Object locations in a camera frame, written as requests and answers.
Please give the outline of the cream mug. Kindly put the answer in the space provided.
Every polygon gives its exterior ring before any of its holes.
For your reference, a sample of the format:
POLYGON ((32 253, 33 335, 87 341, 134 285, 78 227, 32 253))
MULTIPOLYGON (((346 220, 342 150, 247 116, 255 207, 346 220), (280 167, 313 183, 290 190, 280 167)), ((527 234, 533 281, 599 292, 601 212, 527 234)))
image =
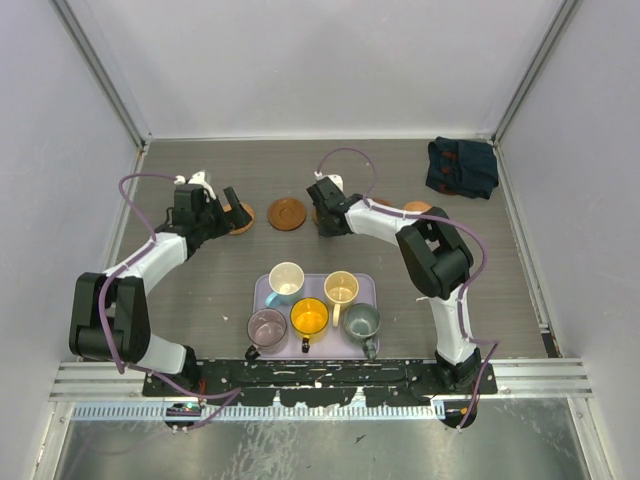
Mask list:
POLYGON ((347 271, 335 271, 324 282, 324 294, 332 309, 332 326, 338 328, 342 316, 355 302, 359 294, 359 281, 347 271))

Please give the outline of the grey green mug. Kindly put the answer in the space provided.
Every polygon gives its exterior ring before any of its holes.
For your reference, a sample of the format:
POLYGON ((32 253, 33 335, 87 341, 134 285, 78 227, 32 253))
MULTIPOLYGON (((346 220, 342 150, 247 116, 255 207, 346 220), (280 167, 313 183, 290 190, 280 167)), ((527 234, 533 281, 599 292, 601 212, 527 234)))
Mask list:
POLYGON ((344 339, 362 349, 368 360, 375 360, 381 316, 376 307, 367 303, 353 304, 341 323, 344 339))

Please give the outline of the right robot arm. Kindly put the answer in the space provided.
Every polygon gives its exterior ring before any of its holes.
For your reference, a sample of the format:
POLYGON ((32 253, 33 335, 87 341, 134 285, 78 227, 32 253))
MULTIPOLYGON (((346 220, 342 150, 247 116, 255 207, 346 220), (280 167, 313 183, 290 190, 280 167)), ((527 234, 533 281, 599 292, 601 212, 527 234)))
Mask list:
POLYGON ((368 197, 347 197, 324 176, 307 188, 321 237, 367 235, 399 248, 416 289, 429 300, 436 327, 436 372, 442 388, 459 394, 481 368, 479 342, 472 338, 467 283, 473 255, 446 213, 386 207, 368 197))

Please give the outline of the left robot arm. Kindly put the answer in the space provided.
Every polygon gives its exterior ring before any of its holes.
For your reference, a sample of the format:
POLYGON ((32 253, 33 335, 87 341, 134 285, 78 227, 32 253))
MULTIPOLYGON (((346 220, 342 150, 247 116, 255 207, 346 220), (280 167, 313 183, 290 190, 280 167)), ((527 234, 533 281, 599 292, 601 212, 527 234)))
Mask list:
POLYGON ((142 247, 114 267, 78 277, 69 331, 72 354, 159 374, 178 396, 197 390, 201 369, 194 349, 152 332, 147 295, 205 242, 249 226, 252 217, 234 189, 223 193, 226 206, 207 181, 180 181, 164 222, 142 247))

